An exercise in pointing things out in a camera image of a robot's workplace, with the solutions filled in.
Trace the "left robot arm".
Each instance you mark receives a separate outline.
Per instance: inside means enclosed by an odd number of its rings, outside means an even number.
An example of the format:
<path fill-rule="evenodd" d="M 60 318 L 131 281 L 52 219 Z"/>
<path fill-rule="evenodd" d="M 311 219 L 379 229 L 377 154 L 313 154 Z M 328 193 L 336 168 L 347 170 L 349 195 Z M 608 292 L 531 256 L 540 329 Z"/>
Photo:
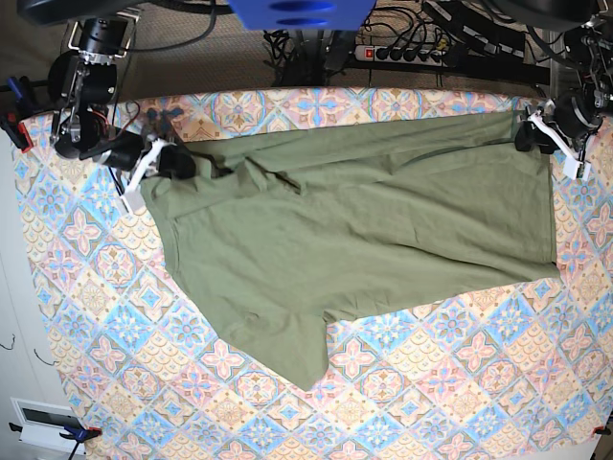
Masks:
<path fill-rule="evenodd" d="M 550 59 L 579 77 L 568 89 L 527 110 L 515 147 L 562 151 L 586 164 L 587 144 L 603 118 L 612 114 L 612 6 L 606 1 L 484 1 L 486 11 L 526 26 L 532 41 Z"/>

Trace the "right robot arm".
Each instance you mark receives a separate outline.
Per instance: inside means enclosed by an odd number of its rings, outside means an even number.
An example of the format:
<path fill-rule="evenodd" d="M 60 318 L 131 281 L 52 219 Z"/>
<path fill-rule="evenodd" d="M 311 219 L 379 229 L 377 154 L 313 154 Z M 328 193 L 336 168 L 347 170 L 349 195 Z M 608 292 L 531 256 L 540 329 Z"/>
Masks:
<path fill-rule="evenodd" d="M 119 100 L 117 62 L 141 51 L 134 44 L 139 6 L 137 1 L 17 2 L 18 14 L 36 25 L 71 27 L 47 83 L 50 142 L 59 157 L 91 159 L 120 172 L 139 163 L 144 140 L 108 120 L 108 105 Z"/>

